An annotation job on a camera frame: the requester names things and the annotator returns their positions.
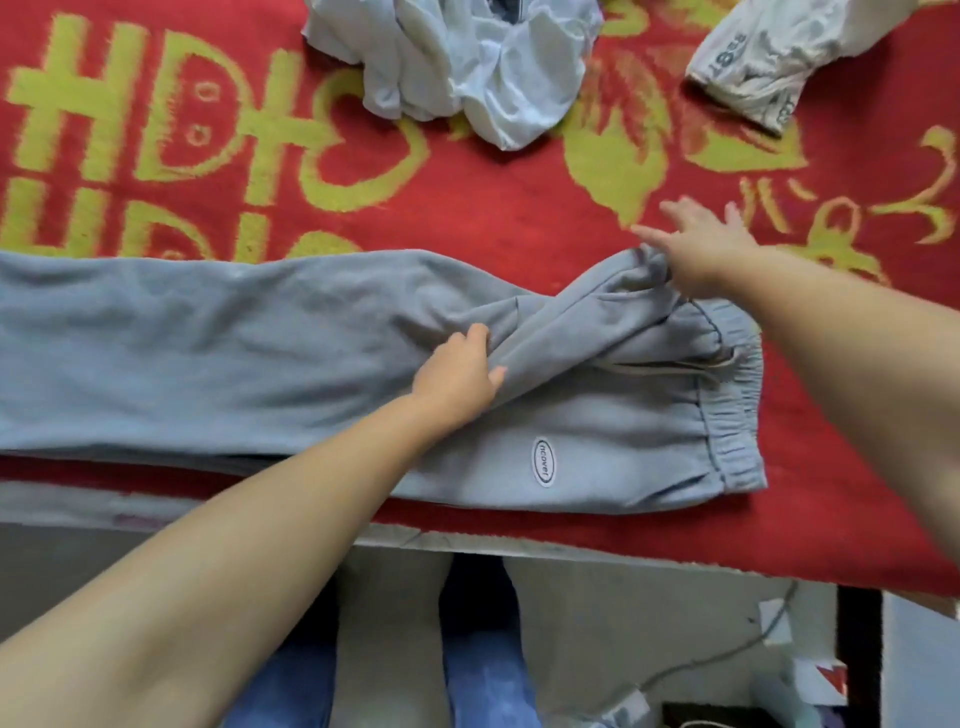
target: blue jeans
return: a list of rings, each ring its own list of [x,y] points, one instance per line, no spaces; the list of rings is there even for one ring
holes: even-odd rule
[[[225,728],[326,728],[336,625],[331,586],[253,677]],[[540,728],[520,643],[519,604],[502,559],[454,556],[440,596],[440,625],[453,728]]]

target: red cloth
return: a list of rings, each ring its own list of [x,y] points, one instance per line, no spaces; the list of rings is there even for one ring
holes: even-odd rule
[[[663,223],[658,200],[687,193],[738,201],[765,244],[958,305],[960,66],[942,64],[960,7],[923,9],[819,72],[775,141],[681,91],[731,4],[610,3],[573,112],[506,155],[462,120],[371,117],[358,72],[304,49],[296,0],[13,3],[0,28],[0,247],[248,262],[423,247],[552,294],[632,245],[630,223]],[[392,500],[377,519],[960,594],[957,570],[774,352],[760,422],[771,487],[752,497],[616,518]],[[191,497],[230,483],[22,458],[0,459],[0,476]]]

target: hand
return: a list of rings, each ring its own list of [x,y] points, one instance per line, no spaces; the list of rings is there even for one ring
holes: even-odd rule
[[[487,337],[483,324],[467,335],[455,333],[441,344],[414,377],[412,397],[439,426],[456,429],[480,415],[503,384],[506,367],[487,371]]]
[[[724,208],[726,225],[712,212],[689,197],[662,202],[660,209],[677,225],[665,232],[642,225],[631,231],[643,242],[666,253],[673,272],[673,284],[691,299],[724,298],[731,272],[744,255],[756,251],[754,237],[733,203]]]

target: person's left hand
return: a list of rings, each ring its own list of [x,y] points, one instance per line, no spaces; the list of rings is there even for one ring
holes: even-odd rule
[[[505,367],[487,369],[487,337],[483,324],[467,335],[457,332],[441,344],[414,377],[412,397],[436,424],[456,429],[476,418],[493,402],[507,374]]]

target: gray sweatpants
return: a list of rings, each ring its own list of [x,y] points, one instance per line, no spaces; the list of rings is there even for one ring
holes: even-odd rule
[[[494,408],[395,495],[635,513],[765,486],[754,322],[628,250],[540,296],[424,251],[246,265],[0,253],[0,450],[249,474],[491,329]]]

